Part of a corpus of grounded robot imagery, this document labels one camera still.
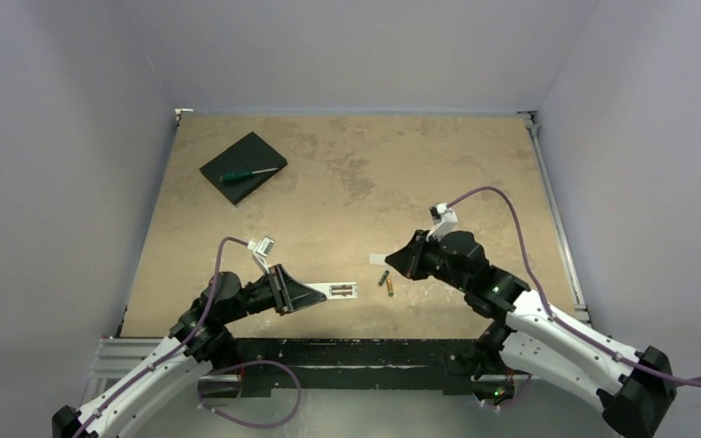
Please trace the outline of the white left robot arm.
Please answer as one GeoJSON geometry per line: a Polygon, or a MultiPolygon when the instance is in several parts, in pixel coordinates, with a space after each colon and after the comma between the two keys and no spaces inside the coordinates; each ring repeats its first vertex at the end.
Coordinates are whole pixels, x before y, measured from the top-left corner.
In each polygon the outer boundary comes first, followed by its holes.
{"type": "Polygon", "coordinates": [[[273,266],[254,282],[219,272],[157,347],[122,379],[78,408],[52,417],[55,437],[126,437],[135,433],[176,393],[211,372],[247,367],[228,324],[273,309],[295,313],[325,302],[326,295],[273,266]]]}

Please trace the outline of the green handled screwdriver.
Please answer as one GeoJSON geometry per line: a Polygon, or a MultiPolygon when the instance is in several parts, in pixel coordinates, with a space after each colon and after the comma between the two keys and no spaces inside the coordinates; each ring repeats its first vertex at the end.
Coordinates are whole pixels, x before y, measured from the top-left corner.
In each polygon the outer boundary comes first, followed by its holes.
{"type": "Polygon", "coordinates": [[[230,172],[222,175],[220,181],[224,184],[237,183],[240,181],[245,181],[258,176],[259,174],[271,173],[279,171],[278,167],[268,168],[255,171],[244,171],[244,172],[230,172]]]}

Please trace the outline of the white remote control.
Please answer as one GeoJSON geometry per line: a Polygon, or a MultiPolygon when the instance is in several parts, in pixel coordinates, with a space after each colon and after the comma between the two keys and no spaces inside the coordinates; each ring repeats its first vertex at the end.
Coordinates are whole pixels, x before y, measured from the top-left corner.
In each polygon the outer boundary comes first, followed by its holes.
{"type": "Polygon", "coordinates": [[[359,296],[356,282],[307,283],[306,287],[317,291],[323,300],[351,300],[359,296]]]}

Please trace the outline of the green black battery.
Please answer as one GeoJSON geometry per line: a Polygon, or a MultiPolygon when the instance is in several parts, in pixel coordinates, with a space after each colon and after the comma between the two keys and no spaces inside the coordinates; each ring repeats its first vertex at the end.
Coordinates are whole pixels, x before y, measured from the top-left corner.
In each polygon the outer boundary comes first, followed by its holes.
{"type": "Polygon", "coordinates": [[[389,276],[389,271],[388,271],[388,270],[384,270],[383,273],[382,273],[382,275],[381,275],[381,277],[380,277],[380,279],[379,279],[379,281],[378,281],[378,286],[379,286],[379,287],[382,287],[382,286],[386,283],[386,281],[387,281],[387,279],[388,279],[388,276],[389,276]]]}

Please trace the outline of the black foam block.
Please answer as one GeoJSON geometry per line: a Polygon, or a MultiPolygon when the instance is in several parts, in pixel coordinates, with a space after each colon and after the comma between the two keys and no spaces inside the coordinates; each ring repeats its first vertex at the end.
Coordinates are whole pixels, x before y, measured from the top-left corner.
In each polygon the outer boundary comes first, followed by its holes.
{"type": "Polygon", "coordinates": [[[288,165],[287,159],[263,138],[249,132],[199,168],[203,177],[232,205],[238,205],[270,177],[288,165]],[[255,171],[278,167],[279,171],[259,174],[240,182],[224,184],[220,177],[230,172],[255,171]]]}

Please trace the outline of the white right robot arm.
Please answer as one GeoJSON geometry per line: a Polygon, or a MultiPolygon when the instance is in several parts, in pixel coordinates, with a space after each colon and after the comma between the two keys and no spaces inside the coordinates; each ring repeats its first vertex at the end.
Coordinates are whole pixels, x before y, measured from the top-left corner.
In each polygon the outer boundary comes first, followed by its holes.
{"type": "Polygon", "coordinates": [[[472,233],[451,232],[430,241],[418,230],[385,262],[411,280],[433,277],[464,294],[491,320],[476,346],[485,370],[504,365],[538,376],[597,409],[623,437],[652,437],[677,395],[661,373],[672,370],[654,346],[625,345],[546,305],[522,279],[492,265],[472,233]]]}

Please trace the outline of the white battery cover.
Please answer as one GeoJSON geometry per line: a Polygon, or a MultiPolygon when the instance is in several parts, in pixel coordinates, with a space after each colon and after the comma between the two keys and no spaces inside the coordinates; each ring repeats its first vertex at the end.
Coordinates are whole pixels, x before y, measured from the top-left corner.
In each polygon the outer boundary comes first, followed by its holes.
{"type": "Polygon", "coordinates": [[[385,257],[386,255],[384,254],[369,254],[369,263],[376,266],[385,266],[385,257]]]}

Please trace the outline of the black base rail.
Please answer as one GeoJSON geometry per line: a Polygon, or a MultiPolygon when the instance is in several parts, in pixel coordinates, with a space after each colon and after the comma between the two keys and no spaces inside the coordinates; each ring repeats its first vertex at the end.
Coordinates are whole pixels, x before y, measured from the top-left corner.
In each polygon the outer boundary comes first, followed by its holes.
{"type": "Polygon", "coordinates": [[[268,397],[277,389],[439,391],[506,402],[529,376],[472,339],[240,339],[247,367],[200,380],[208,397],[268,397]]]}

